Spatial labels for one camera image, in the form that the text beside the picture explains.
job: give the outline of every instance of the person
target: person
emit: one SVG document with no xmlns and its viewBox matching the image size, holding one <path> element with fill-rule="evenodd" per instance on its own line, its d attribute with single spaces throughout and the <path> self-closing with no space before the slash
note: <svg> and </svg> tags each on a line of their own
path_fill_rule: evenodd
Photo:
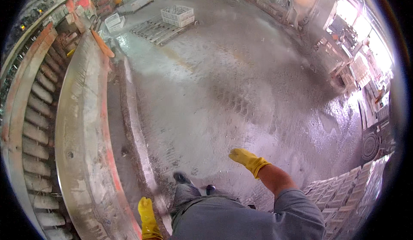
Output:
<svg viewBox="0 0 413 240">
<path fill-rule="evenodd" d="M 171 240 L 323 238 L 325 224 L 321 211 L 286 172 L 246 149 L 233 149 L 229 157 L 244 165 L 274 194 L 274 212 L 243 206 L 237 198 L 212 185 L 207 187 L 207 196 L 201 196 L 185 174 L 176 172 L 178 187 L 171 213 Z M 143 215 L 142 239 L 162 239 L 150 199 L 143 197 L 138 209 Z"/>
</svg>

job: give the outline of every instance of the plastic crate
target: plastic crate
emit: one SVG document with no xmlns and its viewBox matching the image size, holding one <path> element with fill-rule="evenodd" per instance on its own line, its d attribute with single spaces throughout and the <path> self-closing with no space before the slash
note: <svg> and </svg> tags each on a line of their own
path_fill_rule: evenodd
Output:
<svg viewBox="0 0 413 240">
<path fill-rule="evenodd" d="M 107 30 L 109 31 L 109 33 L 112 33 L 114 31 L 120 30 L 123 27 L 124 24 L 125 24 L 125 16 L 122 16 L 120 23 L 115 24 L 111 27 L 108 27 Z"/>
<path fill-rule="evenodd" d="M 194 9 L 182 5 L 173 5 L 161 9 L 162 19 L 168 18 L 175 21 L 186 21 L 189 17 L 194 16 Z"/>
<path fill-rule="evenodd" d="M 109 29 L 110 27 L 114 26 L 115 24 L 118 24 L 121 22 L 121 19 L 119 18 L 118 13 L 115 13 L 108 18 L 105 19 L 105 24 L 106 27 Z"/>
<path fill-rule="evenodd" d="M 169 18 L 166 18 L 166 17 L 162 17 L 162 20 L 166 23 L 169 23 L 169 24 L 172 24 L 172 25 L 175 25 L 175 26 L 178 26 L 178 27 L 182 28 L 184 26 L 187 26 L 190 23 L 193 23 L 195 21 L 195 16 L 191 16 L 191 17 L 189 17 L 189 18 L 187 18 L 186 20 L 183 20 L 183 21 L 172 20 L 172 19 L 169 19 Z"/>
</svg>

